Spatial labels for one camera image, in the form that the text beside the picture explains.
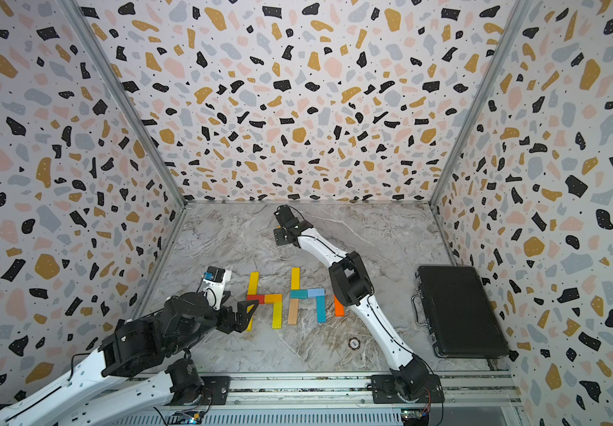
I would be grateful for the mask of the long yellow block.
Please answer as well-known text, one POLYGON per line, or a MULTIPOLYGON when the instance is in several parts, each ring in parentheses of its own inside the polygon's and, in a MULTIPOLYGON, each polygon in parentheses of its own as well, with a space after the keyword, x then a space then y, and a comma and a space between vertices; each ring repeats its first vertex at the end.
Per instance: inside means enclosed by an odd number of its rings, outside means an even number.
POLYGON ((247 328, 246 331, 251 331, 253 326, 253 314, 257 309, 257 305, 250 305, 246 310, 247 328))
POLYGON ((250 280, 248 284, 247 294, 248 296, 257 296, 259 287, 260 273, 253 272, 250 274, 250 280))

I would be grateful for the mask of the red block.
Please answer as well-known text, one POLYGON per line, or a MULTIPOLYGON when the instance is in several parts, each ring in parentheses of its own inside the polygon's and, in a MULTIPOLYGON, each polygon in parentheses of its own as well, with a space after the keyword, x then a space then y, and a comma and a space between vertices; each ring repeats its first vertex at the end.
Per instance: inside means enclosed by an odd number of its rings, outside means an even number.
POLYGON ((265 296, 264 295, 248 295, 246 297, 248 301, 257 301, 259 305, 265 304, 265 296))

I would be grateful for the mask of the lime yellow block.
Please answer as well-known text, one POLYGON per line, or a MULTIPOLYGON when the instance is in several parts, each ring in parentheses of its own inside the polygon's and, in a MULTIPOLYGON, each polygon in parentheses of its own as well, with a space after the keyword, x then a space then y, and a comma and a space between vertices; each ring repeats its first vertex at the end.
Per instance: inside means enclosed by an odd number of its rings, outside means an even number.
POLYGON ((272 303, 272 306, 273 306, 272 328, 281 329, 283 326, 283 303, 282 302, 272 303))

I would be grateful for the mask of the small amber block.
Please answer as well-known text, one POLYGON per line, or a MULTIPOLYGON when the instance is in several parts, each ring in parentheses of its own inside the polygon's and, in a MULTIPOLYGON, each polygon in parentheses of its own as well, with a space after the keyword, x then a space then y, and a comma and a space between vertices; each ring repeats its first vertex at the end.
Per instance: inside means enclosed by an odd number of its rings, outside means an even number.
POLYGON ((276 303, 281 303, 283 301, 282 294, 268 294, 264 296, 264 304, 271 305, 276 303))

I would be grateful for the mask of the teal short block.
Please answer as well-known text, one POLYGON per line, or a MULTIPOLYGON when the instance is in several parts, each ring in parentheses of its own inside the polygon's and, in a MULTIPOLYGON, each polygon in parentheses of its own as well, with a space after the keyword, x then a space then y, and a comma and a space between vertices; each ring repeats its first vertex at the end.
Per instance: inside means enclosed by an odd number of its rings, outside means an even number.
POLYGON ((308 291, 306 289, 292 290, 290 294, 291 299, 308 299, 308 291))

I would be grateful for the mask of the tan wooden block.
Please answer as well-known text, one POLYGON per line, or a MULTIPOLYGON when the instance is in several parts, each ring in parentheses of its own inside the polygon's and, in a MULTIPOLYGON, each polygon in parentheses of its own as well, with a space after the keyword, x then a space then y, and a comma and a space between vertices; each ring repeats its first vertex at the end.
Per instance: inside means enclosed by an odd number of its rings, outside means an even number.
POLYGON ((291 298, 288 312, 288 324, 296 326, 299 319, 299 299, 291 298))

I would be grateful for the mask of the light blue block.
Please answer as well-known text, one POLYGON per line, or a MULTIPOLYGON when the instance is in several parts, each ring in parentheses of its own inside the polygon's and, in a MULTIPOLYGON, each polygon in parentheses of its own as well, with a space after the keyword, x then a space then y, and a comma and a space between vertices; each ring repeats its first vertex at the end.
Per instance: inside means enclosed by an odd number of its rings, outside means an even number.
POLYGON ((317 298, 319 296, 325 296, 325 289, 309 289, 308 298, 317 298))

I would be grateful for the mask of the teal long block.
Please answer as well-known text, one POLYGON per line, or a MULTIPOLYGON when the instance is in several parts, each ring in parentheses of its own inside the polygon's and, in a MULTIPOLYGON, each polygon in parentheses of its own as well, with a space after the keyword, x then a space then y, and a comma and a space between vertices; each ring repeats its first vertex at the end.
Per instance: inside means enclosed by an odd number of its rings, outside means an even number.
POLYGON ((319 324, 326 323, 327 321, 326 297, 317 296, 315 298, 315 301, 316 301, 316 320, 319 324))

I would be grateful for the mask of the orange block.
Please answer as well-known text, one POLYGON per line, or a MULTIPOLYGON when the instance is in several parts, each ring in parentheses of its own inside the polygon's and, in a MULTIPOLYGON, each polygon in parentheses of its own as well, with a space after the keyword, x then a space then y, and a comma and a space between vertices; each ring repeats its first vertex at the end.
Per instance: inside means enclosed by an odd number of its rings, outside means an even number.
POLYGON ((333 296, 333 306, 334 306, 334 315, 336 317, 345 316, 345 308, 343 307, 342 303, 338 301, 338 298, 336 298, 336 296, 333 296))

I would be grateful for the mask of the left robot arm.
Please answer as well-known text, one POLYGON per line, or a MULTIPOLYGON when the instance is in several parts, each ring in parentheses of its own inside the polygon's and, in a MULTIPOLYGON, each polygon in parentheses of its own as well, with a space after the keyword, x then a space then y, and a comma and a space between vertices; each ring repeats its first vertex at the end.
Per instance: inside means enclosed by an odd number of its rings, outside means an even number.
POLYGON ((81 362, 33 395, 0 404, 0 425, 104 425, 170 403, 212 404, 189 350, 213 330, 247 330, 259 303, 215 309, 202 293, 166 300, 164 307, 125 323, 81 362))

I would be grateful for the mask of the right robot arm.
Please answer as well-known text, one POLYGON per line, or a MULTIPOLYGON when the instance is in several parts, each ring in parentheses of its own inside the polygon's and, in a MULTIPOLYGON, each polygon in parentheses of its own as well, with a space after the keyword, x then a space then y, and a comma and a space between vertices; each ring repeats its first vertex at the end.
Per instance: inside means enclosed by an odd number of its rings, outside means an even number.
POLYGON ((386 317, 361 256, 330 243, 287 204, 278 206, 274 216, 278 223, 274 230, 278 246, 291 244, 301 248, 328 267, 334 296, 343 307, 353 310, 379 344, 400 398, 414 402, 425 396, 430 369, 386 317))

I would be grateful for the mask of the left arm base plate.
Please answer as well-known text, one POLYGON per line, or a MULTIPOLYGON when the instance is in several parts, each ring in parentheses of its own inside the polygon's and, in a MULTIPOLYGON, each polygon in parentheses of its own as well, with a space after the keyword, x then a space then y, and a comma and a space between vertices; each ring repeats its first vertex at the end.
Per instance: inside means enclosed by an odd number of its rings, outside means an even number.
POLYGON ((200 384, 184 391, 177 404, 198 410, 209 406, 225 406, 230 385, 230 376, 203 376, 200 384))

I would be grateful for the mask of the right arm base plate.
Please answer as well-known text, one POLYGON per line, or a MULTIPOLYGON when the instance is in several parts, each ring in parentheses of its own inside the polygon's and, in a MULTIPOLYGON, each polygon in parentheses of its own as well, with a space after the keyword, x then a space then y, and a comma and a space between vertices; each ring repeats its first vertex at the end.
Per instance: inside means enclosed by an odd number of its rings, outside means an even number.
POLYGON ((398 394, 392 375, 373 375, 370 377, 368 389, 372 392, 375 404, 418 403, 433 404, 445 401, 440 377, 430 375, 425 385, 420 389, 417 399, 404 399, 398 394))

